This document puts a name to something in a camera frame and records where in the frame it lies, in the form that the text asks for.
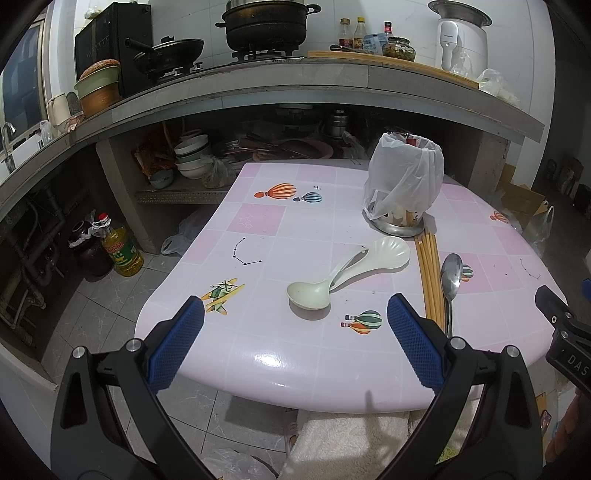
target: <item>chopsticks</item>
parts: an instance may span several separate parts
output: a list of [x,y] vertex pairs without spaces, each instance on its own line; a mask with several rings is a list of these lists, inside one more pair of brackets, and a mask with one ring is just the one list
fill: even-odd
[[418,264],[421,270],[426,316],[445,332],[445,311],[437,239],[435,234],[425,231],[414,238],[414,243],[417,247]]

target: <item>white plastic spoon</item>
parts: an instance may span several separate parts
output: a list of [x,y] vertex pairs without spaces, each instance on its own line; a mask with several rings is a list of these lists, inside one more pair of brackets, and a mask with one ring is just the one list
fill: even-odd
[[367,273],[379,268],[399,268],[405,265],[410,259],[410,248],[407,243],[397,236],[385,236],[376,240],[370,247],[367,254],[356,264],[345,268],[331,290],[341,286],[347,280],[357,275]]
[[345,255],[325,280],[318,283],[297,281],[287,286],[287,296],[304,310],[322,310],[330,305],[330,286],[343,268],[367,247],[355,247]]

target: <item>yellow cooking oil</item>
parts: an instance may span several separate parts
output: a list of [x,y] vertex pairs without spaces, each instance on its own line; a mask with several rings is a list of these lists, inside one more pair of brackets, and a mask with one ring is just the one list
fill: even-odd
[[124,277],[135,275],[144,265],[144,257],[135,247],[125,227],[109,218],[106,213],[101,213],[98,220],[94,223],[94,228],[98,231],[100,243],[115,264],[115,271]]

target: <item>bottle label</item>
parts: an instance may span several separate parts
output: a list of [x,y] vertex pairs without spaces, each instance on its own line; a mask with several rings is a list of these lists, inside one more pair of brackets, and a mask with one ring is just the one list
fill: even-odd
[[115,245],[105,247],[107,253],[115,262],[117,267],[126,267],[135,259],[137,250],[131,240],[127,240],[125,244],[117,242]]

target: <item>metal bolt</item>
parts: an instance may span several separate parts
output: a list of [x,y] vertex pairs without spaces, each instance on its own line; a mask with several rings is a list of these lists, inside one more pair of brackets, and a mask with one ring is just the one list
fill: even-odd
[[519,349],[514,345],[509,345],[507,347],[507,354],[513,358],[517,358],[520,354]]
[[464,350],[466,347],[466,342],[460,337],[453,337],[451,340],[449,340],[449,344],[455,350]]
[[125,344],[125,348],[127,349],[128,352],[136,352],[141,348],[141,346],[142,346],[142,340],[140,340],[138,338],[132,338],[131,340],[129,340]]
[[86,352],[86,349],[83,346],[77,346],[76,348],[74,348],[72,350],[72,356],[74,358],[80,358],[84,355],[85,352]]

